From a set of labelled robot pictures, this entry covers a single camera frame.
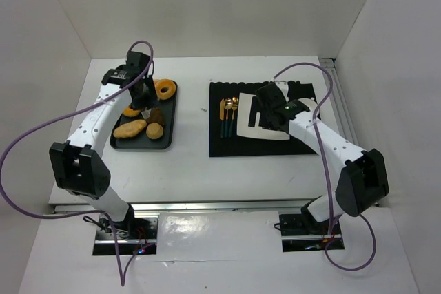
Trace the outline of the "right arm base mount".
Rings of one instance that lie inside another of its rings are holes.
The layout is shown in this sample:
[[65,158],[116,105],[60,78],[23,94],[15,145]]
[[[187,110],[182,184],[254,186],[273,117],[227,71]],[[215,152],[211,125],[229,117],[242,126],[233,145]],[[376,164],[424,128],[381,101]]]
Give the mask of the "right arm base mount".
[[280,232],[284,253],[301,251],[344,250],[345,244],[339,223],[328,234],[328,221],[308,224],[300,214],[286,213],[279,215],[279,222],[274,224]]

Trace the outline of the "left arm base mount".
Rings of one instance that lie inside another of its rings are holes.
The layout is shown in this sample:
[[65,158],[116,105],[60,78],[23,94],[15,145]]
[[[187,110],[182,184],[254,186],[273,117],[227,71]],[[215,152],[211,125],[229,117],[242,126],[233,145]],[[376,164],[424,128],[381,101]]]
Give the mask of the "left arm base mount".
[[[114,236],[107,218],[94,220],[84,216],[83,221],[96,227],[92,255],[115,255]],[[116,230],[119,253],[121,255],[155,255],[157,249],[158,215],[148,215],[137,218],[134,227],[129,232]]]

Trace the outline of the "metal tongs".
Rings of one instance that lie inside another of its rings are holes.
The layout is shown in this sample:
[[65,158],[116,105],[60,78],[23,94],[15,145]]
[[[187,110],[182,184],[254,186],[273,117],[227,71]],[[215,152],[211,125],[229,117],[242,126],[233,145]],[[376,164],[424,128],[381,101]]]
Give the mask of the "metal tongs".
[[150,117],[151,111],[151,109],[144,109],[141,111],[141,116],[144,120],[147,120]]

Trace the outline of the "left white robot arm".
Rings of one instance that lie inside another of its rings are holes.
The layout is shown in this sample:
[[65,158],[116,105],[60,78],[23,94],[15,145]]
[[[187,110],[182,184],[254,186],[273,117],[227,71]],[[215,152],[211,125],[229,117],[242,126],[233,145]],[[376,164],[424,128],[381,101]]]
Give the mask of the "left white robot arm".
[[114,225],[123,238],[135,232],[138,222],[133,207],[111,188],[111,173],[102,155],[107,138],[127,107],[142,115],[141,120],[130,123],[130,135],[135,136],[158,105],[154,81],[148,74],[151,63],[151,56],[128,52],[125,64],[104,75],[94,109],[87,112],[79,128],[49,150],[57,187],[108,214],[106,225]]

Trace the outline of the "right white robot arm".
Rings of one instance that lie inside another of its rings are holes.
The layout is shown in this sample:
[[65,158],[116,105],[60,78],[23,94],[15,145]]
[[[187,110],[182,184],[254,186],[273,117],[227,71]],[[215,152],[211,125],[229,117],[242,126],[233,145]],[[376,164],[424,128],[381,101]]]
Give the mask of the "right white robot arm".
[[256,90],[256,98],[270,125],[298,139],[326,158],[338,183],[328,196],[308,202],[301,213],[305,219],[322,223],[335,216],[359,216],[389,194],[383,155],[367,151],[313,118],[318,104],[310,98],[287,99],[286,83],[271,82]]

